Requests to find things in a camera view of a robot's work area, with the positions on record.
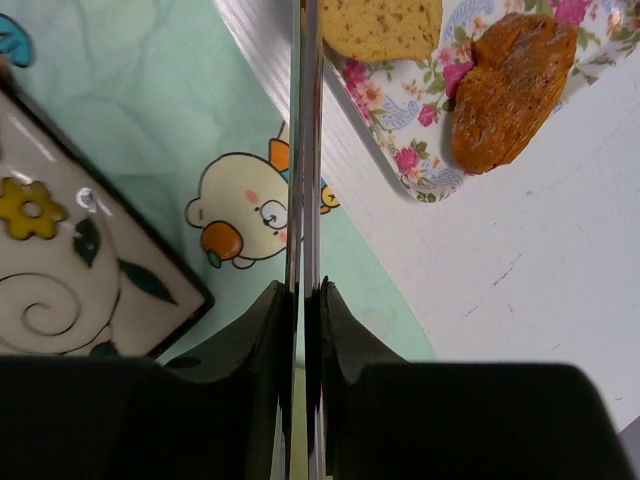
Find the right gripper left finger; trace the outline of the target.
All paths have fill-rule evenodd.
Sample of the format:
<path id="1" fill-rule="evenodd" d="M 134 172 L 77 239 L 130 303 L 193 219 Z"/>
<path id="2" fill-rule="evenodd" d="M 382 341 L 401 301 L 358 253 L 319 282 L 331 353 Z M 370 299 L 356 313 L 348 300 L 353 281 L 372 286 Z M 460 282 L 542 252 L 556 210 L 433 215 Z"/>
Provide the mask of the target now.
<path id="1" fill-rule="evenodd" d="M 281 479 L 290 445 L 287 292 L 271 283 L 167 363 L 6 356 L 5 479 Z"/>

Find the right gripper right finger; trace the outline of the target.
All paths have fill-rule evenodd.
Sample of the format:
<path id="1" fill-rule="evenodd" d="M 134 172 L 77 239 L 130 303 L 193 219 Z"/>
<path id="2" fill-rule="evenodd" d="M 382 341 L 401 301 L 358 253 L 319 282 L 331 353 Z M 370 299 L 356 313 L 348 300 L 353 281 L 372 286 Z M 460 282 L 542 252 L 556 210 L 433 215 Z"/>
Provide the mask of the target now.
<path id="1" fill-rule="evenodd" d="M 320 296 L 326 469 L 336 479 L 630 479 L 592 382 L 549 363 L 412 363 Z"/>

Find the herb bread slice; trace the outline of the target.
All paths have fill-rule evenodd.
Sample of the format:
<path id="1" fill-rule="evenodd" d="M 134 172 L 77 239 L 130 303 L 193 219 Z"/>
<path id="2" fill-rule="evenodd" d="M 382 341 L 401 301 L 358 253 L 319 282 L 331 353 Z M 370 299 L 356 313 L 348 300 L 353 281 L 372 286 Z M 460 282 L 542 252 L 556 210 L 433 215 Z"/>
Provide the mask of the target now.
<path id="1" fill-rule="evenodd" d="M 441 0 L 330 0 L 322 3 L 326 44 L 359 62 L 424 60 L 439 46 Z"/>

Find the metal tongs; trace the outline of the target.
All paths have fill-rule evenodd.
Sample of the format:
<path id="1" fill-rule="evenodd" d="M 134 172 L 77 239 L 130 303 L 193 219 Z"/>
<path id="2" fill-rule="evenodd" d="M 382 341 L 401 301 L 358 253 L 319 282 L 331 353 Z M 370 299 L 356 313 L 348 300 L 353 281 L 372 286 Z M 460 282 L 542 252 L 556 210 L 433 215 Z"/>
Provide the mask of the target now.
<path id="1" fill-rule="evenodd" d="M 289 193 L 285 286 L 287 331 L 297 345 L 303 325 L 306 464 L 309 479 L 326 474 L 322 384 L 320 200 L 324 51 L 321 1 L 294 1 L 289 99 Z"/>

